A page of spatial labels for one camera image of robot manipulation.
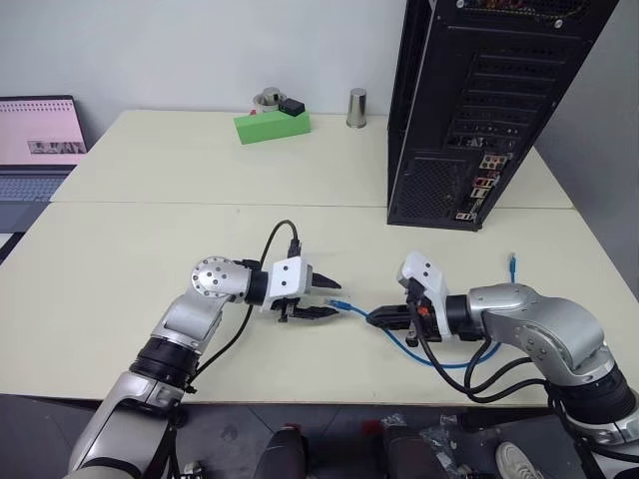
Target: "laptop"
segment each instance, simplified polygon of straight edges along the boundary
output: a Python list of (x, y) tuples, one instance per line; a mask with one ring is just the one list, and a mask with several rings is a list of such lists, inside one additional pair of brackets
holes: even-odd
[(86, 152), (73, 97), (0, 97), (0, 234), (25, 232)]

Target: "silver cylinder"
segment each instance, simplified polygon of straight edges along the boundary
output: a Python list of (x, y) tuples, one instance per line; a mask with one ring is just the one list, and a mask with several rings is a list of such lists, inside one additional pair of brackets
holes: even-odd
[(363, 128), (366, 126), (366, 90), (364, 88), (350, 90), (346, 124), (351, 128)]

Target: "computer tower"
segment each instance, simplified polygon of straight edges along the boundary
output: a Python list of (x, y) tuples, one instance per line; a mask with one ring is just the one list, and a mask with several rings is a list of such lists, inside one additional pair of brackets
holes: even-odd
[(616, 3), (407, 0), (388, 119), (388, 223), (479, 230)]

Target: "blue cable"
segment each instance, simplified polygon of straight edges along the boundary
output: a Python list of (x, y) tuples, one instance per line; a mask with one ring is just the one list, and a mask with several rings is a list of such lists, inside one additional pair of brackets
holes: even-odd
[(510, 262), (508, 263), (508, 270), (510, 271), (510, 282), (517, 282), (516, 281), (516, 274), (517, 274), (517, 256), (515, 256), (515, 253), (512, 253), (510, 255)]
[[(353, 306), (349, 302), (339, 301), (337, 299), (330, 299), (328, 301), (328, 304), (330, 304), (332, 307), (336, 307), (337, 309), (341, 309), (342, 311), (354, 311), (357, 314), (361, 314), (363, 317), (367, 317), (368, 316), (368, 313), (366, 311), (364, 311), (363, 309), (359, 309), (356, 306)], [(395, 343), (396, 346), (399, 347), (399, 349), (401, 349), (407, 355), (412, 357), (415, 361), (418, 361), (421, 364), (425, 364), (426, 366), (433, 367), (432, 362), (430, 362), (430, 361), (424, 359), (423, 357), (418, 356), (414, 352), (410, 351), (388, 329), (383, 329), (382, 331), (386, 334), (386, 336), (388, 336), (388, 338), (392, 342)], [(501, 343), (500, 342), (496, 343), (492, 349), (490, 349), (488, 352), (486, 352), (483, 356), (481, 356), (479, 358), (479, 360), (477, 361), (477, 364), (481, 364), (482, 362), (485, 362), (488, 359), (490, 359), (492, 356), (495, 355), (495, 353), (499, 350), (500, 347), (501, 347)], [(444, 369), (465, 369), (466, 367), (468, 367), (468, 365), (469, 365), (468, 362), (463, 362), (461, 364), (441, 364), (441, 367), (443, 367)]]

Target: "green object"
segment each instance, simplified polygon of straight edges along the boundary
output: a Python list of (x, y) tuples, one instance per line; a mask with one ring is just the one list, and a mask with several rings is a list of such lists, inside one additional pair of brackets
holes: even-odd
[(268, 112), (233, 118), (240, 142), (263, 142), (274, 138), (292, 137), (311, 131), (309, 112), (292, 117), (283, 112)]

